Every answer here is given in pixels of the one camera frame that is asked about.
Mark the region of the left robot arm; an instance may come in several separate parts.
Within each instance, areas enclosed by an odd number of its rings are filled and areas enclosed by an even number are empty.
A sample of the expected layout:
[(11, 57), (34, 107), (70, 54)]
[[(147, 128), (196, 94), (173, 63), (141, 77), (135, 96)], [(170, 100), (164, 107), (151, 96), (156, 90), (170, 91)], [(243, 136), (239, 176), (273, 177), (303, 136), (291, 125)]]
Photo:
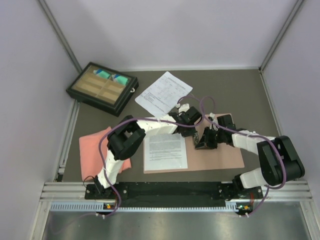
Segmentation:
[(134, 118), (126, 116), (116, 127), (107, 132), (99, 141), (98, 150), (103, 160), (101, 171), (85, 190), (86, 200), (105, 200), (119, 196), (114, 184), (124, 161), (131, 158), (147, 137), (163, 134), (192, 136), (203, 120), (195, 107), (185, 111), (170, 112), (162, 117)]

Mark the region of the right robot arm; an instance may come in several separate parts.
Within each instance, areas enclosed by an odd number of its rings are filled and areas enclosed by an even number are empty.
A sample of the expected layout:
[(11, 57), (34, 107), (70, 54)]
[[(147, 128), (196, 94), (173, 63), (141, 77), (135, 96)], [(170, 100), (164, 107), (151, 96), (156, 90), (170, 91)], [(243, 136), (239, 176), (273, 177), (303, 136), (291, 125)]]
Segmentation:
[(237, 128), (229, 114), (205, 117), (209, 126), (196, 144), (197, 149), (217, 149), (219, 144), (243, 149), (258, 156), (259, 167), (238, 174), (232, 180), (233, 192), (245, 198), (252, 189), (267, 186), (280, 189), (286, 182), (305, 175), (305, 167), (288, 136), (270, 137)]

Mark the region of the white text document sheet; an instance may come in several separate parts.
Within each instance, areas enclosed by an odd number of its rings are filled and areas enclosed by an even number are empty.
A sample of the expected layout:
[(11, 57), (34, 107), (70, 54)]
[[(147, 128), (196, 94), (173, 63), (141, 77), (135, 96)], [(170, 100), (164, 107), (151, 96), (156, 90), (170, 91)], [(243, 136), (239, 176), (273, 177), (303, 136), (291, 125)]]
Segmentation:
[(143, 161), (145, 173), (186, 170), (188, 160), (185, 139), (178, 133), (145, 138)]

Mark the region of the beige paper folder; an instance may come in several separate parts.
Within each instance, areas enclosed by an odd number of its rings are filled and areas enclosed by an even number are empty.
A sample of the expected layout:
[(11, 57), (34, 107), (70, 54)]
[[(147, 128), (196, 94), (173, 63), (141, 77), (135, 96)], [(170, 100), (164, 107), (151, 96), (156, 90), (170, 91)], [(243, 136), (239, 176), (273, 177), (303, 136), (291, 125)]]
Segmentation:
[(193, 138), (191, 136), (185, 137), (186, 155), (188, 168), (184, 170), (170, 170), (168, 172), (147, 172), (144, 174), (155, 173), (172, 173), (172, 172), (192, 172), (204, 170), (224, 170), (243, 168), (244, 160), (241, 150), (234, 148), (225, 143), (218, 144), (216, 149), (199, 149), (196, 150)]

